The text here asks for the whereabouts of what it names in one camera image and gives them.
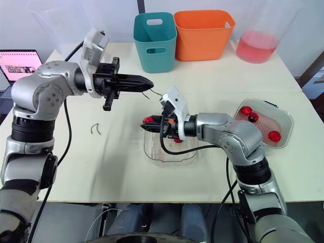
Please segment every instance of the basket handle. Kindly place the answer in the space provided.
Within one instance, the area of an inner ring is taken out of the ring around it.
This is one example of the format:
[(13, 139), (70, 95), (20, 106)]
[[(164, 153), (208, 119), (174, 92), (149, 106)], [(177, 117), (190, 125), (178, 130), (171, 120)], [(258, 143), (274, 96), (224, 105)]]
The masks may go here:
[(156, 55), (156, 54), (165, 54), (167, 49), (165, 47), (149, 47), (146, 48), (146, 53), (149, 55)]
[(235, 26), (235, 21), (231, 17), (227, 20), (227, 23), (229, 24), (230, 28)]
[(146, 13), (141, 16), (148, 26), (163, 25), (169, 22), (173, 15), (170, 13)]

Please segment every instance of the white table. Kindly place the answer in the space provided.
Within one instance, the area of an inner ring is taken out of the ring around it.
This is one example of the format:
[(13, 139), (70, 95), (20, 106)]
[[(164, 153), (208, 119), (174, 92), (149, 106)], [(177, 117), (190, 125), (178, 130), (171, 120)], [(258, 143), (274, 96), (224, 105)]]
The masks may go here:
[[(294, 119), (286, 147), (265, 152), (286, 201), (324, 200), (324, 125), (280, 58), (274, 54), (261, 65), (239, 60), (231, 46), (215, 61), (176, 62), (169, 73), (148, 74), (139, 64), (134, 44), (109, 44), (120, 57), (120, 73), (140, 74), (154, 81), (163, 93), (175, 84), (185, 96), (189, 112), (225, 112), (234, 115), (246, 98), (265, 99), (288, 111)], [(53, 54), (50, 59), (57, 59)], [(220, 202), (228, 187), (225, 153), (220, 149), (198, 152), (190, 166), (158, 167), (143, 152), (145, 116), (159, 113), (159, 97), (146, 92), (122, 94), (112, 111), (102, 110), (103, 99), (89, 95), (68, 97), (72, 145), (60, 165), (49, 201), (107, 202)], [(0, 126), (0, 156), (11, 132), (12, 115)], [(90, 127), (99, 123), (99, 134)], [(56, 120), (53, 153), (60, 156), (68, 130), (64, 109)], [(44, 198), (45, 191), (40, 193)]]

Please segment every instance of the wire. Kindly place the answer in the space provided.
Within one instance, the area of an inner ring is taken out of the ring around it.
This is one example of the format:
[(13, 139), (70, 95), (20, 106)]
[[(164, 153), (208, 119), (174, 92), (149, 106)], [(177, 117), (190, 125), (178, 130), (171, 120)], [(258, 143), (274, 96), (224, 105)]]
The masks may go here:
[(144, 94), (144, 92), (142, 92), (142, 94), (143, 94), (147, 99), (150, 99), (147, 95)]
[(87, 241), (87, 239), (88, 239), (88, 235), (89, 235), (89, 233), (90, 233), (90, 230), (91, 230), (92, 226), (96, 223), (97, 219), (99, 219), (101, 215), (103, 215), (104, 213), (106, 213), (106, 212), (108, 212), (108, 211), (110, 211), (110, 210), (123, 211), (123, 210), (121, 210), (121, 209), (107, 209), (107, 210), (103, 211), (101, 214), (99, 214), (98, 217), (97, 217), (97, 218), (93, 221), (93, 223), (91, 224), (91, 226), (90, 226), (90, 228), (89, 228), (89, 230), (88, 230), (88, 233), (87, 233), (87, 235), (86, 235), (86, 239), (85, 239), (85, 241)]
[(101, 135), (101, 133), (99, 132), (99, 123), (94, 124), (94, 125), (90, 128), (90, 132), (91, 132), (91, 134), (93, 134), (92, 128), (94, 128), (94, 127), (96, 127), (97, 133), (98, 133), (99, 135)]
[(204, 218), (206, 218), (206, 217), (207, 217), (207, 215), (208, 215), (208, 213), (209, 213), (209, 211), (210, 211), (211, 207), (212, 207), (212, 204), (209, 204), (208, 210), (207, 210), (207, 212), (205, 213), (205, 216), (204, 216)]
[(60, 160), (58, 161), (57, 166), (59, 166), (62, 163), (62, 161), (64, 160), (67, 152), (70, 149), (71, 141), (72, 141), (72, 128), (71, 128), (71, 122), (70, 122), (69, 112), (67, 110), (66, 99), (64, 100), (64, 110), (65, 110), (65, 116), (66, 116), (66, 121), (67, 121), (67, 127), (68, 127), (68, 130), (69, 130), (69, 139), (67, 141), (67, 145), (66, 145), (65, 151), (64, 151), (62, 157), (60, 158)]
[(243, 222), (244, 222), (244, 228), (245, 228), (245, 231), (246, 231), (246, 233), (247, 233), (247, 235), (249, 236), (249, 238), (248, 238), (248, 242), (250, 243), (252, 243), (252, 239), (251, 239), (251, 235), (250, 235), (250, 230), (249, 230), (249, 226), (248, 226), (248, 223), (247, 223), (247, 221), (243, 218)]
[[(83, 42), (81, 42), (79, 45), (77, 45), (77, 47), (65, 58), (64, 61), (67, 62), (82, 47), (82, 45), (83, 45)], [(68, 110), (67, 110), (66, 99), (64, 100), (64, 110), (65, 110), (65, 116), (66, 116), (66, 121), (67, 121), (67, 127), (68, 127), (68, 130), (69, 130), (69, 138), (68, 138), (68, 142), (67, 142), (65, 151), (62, 154), (62, 156), (59, 159), (59, 161), (57, 162), (57, 166), (59, 166), (61, 164), (61, 162), (65, 158), (66, 154), (68, 153), (69, 148), (70, 148), (70, 145), (71, 145), (71, 141), (72, 141), (72, 129), (71, 129), (71, 122), (70, 122), (69, 113), (68, 113)], [(41, 218), (42, 212), (44, 210), (45, 204), (47, 202), (47, 199), (48, 199), (48, 197), (50, 195), (51, 190), (52, 190), (52, 186), (50, 186), (47, 189), (47, 192), (46, 192), (46, 195), (44, 197), (44, 200), (43, 200), (43, 202), (42, 202), (42, 204), (41, 204), (41, 206), (39, 208), (39, 211), (38, 211), (37, 216), (35, 218), (34, 224), (33, 224), (32, 229), (30, 231), (29, 238), (28, 238), (28, 243), (31, 243), (32, 242), (32, 239), (33, 239), (34, 234), (36, 232), (36, 228), (37, 228), (39, 219)]]
[(219, 215), (219, 213), (221, 212), (225, 201), (227, 200), (228, 196), (231, 194), (231, 192), (233, 191), (234, 187), (237, 185), (237, 181), (235, 180), (234, 184), (231, 186), (231, 188), (228, 190), (228, 192), (226, 193), (225, 197), (223, 198), (221, 204), (219, 205), (217, 214), (215, 215), (214, 219), (213, 219), (213, 223), (212, 223), (212, 233), (211, 233), (211, 239), (212, 239), (212, 243), (214, 243), (214, 235), (215, 235), (215, 226), (216, 226), (216, 221), (217, 221), (217, 217)]
[[(231, 182), (229, 179), (229, 159), (228, 159), (228, 157), (226, 158), (226, 179), (227, 179), (228, 187), (231, 188)], [(244, 233), (245, 237), (247, 238), (248, 242), (251, 242), (250, 233), (247, 232), (246, 227), (245, 228), (243, 227), (242, 222), (239, 219), (239, 216), (237, 213), (237, 207), (235, 205), (233, 191), (231, 191), (231, 198), (232, 198), (232, 206), (233, 206), (233, 210), (234, 210), (234, 214), (235, 214), (237, 223), (238, 223), (239, 227), (241, 228), (242, 232)]]
[(83, 46), (83, 42), (81, 42), (79, 45), (74, 48), (74, 50), (64, 59), (64, 61), (70, 60), (70, 58)]
[(176, 229), (175, 231), (173, 231), (171, 234), (174, 234), (174, 233), (176, 233), (176, 232), (178, 232), (179, 231), (179, 229)]
[(156, 91), (154, 91), (153, 89), (150, 89), (153, 93), (155, 93), (155, 94), (157, 94), (157, 95), (160, 95), (160, 96), (162, 96), (162, 94), (160, 94), (160, 93), (158, 93), (158, 92), (156, 92)]
[(162, 149), (165, 151), (165, 153), (172, 154), (172, 155), (180, 155), (180, 154), (184, 154), (184, 153), (194, 152), (194, 151), (204, 149), (204, 148), (219, 148), (219, 146), (217, 146), (217, 145), (205, 145), (205, 146), (192, 148), (192, 149), (188, 149), (188, 150), (184, 150), (184, 151), (180, 151), (180, 152), (169, 151), (165, 147), (164, 141), (163, 141), (163, 127), (164, 127), (165, 118), (166, 118), (166, 114), (164, 112), (162, 112), (161, 125), (160, 125), (160, 144), (161, 144)]

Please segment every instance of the clear plastic container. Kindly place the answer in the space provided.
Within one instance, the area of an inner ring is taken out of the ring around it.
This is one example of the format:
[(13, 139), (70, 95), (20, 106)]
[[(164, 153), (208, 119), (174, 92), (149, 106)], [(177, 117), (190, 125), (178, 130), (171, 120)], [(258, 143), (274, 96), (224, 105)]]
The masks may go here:
[(264, 63), (278, 46), (303, 0), (258, 0), (243, 32), (236, 54), (250, 63)]
[(84, 40), (91, 24), (77, 0), (30, 0), (27, 9), (48, 33), (56, 50), (67, 56)]
[[(258, 114), (259, 118), (254, 125), (262, 133), (263, 144), (272, 148), (282, 148), (287, 145), (294, 126), (293, 118), (288, 112), (265, 100), (246, 99), (239, 106), (234, 116), (235, 120), (249, 120), (248, 115), (240, 112), (244, 106), (250, 107), (253, 112)], [(281, 139), (278, 142), (269, 139), (271, 131), (280, 133)]]
[[(188, 137), (181, 143), (175, 143), (173, 139), (164, 138), (165, 147), (174, 152), (184, 151), (198, 147), (197, 138)], [(159, 133), (144, 132), (144, 152), (157, 166), (183, 166), (195, 162), (197, 151), (172, 155), (165, 153), (160, 144)]]

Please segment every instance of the clear plastic tray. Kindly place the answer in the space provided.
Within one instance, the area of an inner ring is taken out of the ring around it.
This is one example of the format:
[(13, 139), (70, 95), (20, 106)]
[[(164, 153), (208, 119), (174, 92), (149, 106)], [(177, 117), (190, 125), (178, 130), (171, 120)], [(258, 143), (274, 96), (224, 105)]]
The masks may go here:
[[(265, 100), (246, 99), (239, 106), (234, 117), (235, 120), (248, 120), (247, 115), (240, 113), (240, 109), (243, 106), (251, 107), (253, 112), (259, 115), (259, 119), (254, 125), (260, 129), (265, 145), (272, 148), (286, 146), (294, 125), (293, 118), (288, 112)], [(268, 134), (271, 131), (280, 132), (281, 139), (279, 142), (273, 142), (268, 138)]]
[[(197, 138), (189, 137), (181, 143), (174, 142), (173, 139), (164, 138), (164, 144), (170, 151), (179, 152), (198, 147)], [(144, 152), (158, 166), (182, 166), (194, 163), (197, 151), (171, 155), (165, 153), (161, 147), (159, 133), (144, 132)]]

